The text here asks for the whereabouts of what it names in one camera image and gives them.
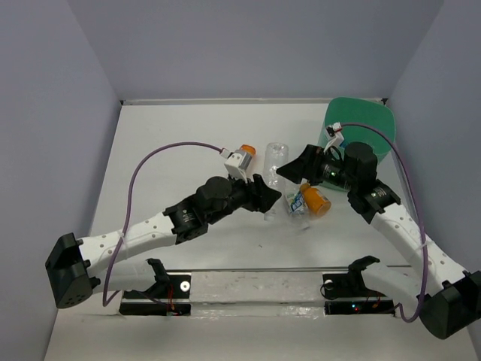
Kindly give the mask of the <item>clear plastic bottle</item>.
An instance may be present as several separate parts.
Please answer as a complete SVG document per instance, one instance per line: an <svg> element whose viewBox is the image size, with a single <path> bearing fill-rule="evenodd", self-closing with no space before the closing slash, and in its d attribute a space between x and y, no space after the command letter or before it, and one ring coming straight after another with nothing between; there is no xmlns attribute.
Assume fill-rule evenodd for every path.
<svg viewBox="0 0 481 361"><path fill-rule="evenodd" d="M286 144L269 143L267 145L262 176L268 187L281 193L281 197L264 215L264 220L270 223L281 224L286 220L284 200L286 179L278 175L277 169L285 165L288 161L289 147Z"/></svg>

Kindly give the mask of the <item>blue green label bottle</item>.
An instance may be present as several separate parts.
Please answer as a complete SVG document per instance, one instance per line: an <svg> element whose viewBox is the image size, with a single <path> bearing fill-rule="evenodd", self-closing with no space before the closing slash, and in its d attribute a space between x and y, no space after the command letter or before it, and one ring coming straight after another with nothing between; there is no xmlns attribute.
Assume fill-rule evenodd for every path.
<svg viewBox="0 0 481 361"><path fill-rule="evenodd" d="M299 190L287 190L284 202L291 223L300 231L310 228L310 214L304 198Z"/></svg>

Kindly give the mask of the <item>small orange juice bottle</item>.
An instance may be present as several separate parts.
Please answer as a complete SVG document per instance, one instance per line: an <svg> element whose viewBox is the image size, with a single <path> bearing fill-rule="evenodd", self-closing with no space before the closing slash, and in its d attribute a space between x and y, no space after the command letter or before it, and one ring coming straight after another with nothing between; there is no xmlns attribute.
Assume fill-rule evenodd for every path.
<svg viewBox="0 0 481 361"><path fill-rule="evenodd" d="M331 202L317 188L304 183L300 191L313 216L323 217L330 210Z"/></svg>

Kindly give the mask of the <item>tall orange label bottle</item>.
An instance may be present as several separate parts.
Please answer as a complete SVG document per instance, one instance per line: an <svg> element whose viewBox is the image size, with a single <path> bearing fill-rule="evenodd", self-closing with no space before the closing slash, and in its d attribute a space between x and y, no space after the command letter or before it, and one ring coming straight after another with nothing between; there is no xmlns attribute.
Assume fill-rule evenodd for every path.
<svg viewBox="0 0 481 361"><path fill-rule="evenodd" d="M251 145L242 144L240 146L240 151L244 155L242 163L244 164L245 168L248 168L249 164L256 157L256 149Z"/></svg>

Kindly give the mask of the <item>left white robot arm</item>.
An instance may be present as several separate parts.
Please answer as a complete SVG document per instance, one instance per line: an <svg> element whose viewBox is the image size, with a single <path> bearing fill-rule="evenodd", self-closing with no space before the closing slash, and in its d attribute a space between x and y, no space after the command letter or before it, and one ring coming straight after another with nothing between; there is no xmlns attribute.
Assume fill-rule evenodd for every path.
<svg viewBox="0 0 481 361"><path fill-rule="evenodd" d="M125 230L84 238L62 235L45 262L56 307L74 307L111 285L117 262L191 241L240 208L264 214L280 197L259 174L246 181L216 176L181 202Z"/></svg>

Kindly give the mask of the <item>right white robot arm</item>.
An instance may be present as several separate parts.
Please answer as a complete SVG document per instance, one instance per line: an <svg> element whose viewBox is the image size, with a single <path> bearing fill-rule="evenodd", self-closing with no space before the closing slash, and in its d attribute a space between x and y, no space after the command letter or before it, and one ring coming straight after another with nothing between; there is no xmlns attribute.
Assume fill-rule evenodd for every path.
<svg viewBox="0 0 481 361"><path fill-rule="evenodd" d="M436 338L446 339L480 319L480 273L469 272L431 240L377 177L377 157L361 142L349 144L343 159L309 144L301 155L277 169L279 176L312 186L322 183L347 189L351 208L396 249L416 273L415 278L389 270L379 260L346 276L356 295L378 291L398 302L408 323L421 320Z"/></svg>

